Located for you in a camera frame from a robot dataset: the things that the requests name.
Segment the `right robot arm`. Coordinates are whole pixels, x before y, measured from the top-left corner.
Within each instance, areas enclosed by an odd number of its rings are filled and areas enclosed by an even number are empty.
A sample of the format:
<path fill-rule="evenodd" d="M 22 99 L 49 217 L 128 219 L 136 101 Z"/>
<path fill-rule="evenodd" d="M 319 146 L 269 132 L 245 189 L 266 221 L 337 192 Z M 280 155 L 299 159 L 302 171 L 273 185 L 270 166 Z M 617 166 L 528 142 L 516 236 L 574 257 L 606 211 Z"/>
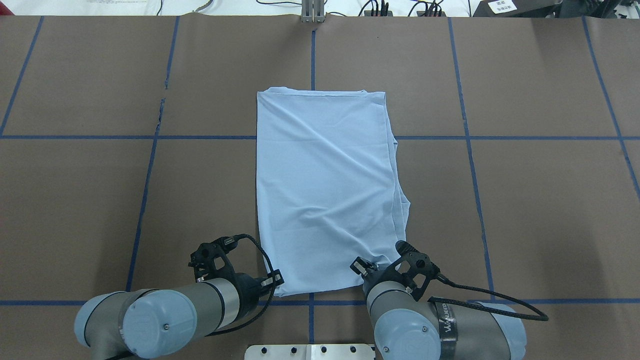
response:
<path fill-rule="evenodd" d="M 433 280 L 448 284 L 429 256 L 406 241 L 398 259 L 377 264 L 357 257 L 350 265 L 363 280 L 375 347 L 385 360 L 523 360 L 528 338 L 520 317 L 500 303 L 455 304 L 431 297 Z"/>

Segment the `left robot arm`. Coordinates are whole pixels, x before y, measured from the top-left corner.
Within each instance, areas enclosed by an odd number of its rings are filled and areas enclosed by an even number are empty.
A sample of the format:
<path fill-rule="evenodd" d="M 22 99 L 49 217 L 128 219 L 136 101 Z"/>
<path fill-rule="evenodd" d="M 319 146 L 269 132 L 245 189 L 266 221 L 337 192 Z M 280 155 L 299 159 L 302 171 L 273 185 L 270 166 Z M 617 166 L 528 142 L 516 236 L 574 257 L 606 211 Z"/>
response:
<path fill-rule="evenodd" d="M 249 240 L 266 262 L 265 276 L 237 272 L 228 254 Z M 254 237 L 223 236 L 190 254 L 194 283 L 95 296 L 78 310 L 73 332 L 93 360 L 155 359 L 191 342 L 229 334 L 263 316 L 284 284 L 281 271 Z"/>

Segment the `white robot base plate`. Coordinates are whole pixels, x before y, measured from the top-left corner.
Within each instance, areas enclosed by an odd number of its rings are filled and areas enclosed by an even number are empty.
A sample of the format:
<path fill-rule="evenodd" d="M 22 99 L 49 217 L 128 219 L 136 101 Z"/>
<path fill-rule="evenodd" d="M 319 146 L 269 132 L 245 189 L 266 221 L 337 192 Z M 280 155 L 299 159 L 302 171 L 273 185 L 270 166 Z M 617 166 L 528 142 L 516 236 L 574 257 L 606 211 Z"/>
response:
<path fill-rule="evenodd" d="M 249 346 L 245 360 L 375 360 L 377 349 L 366 343 L 257 344 Z"/>

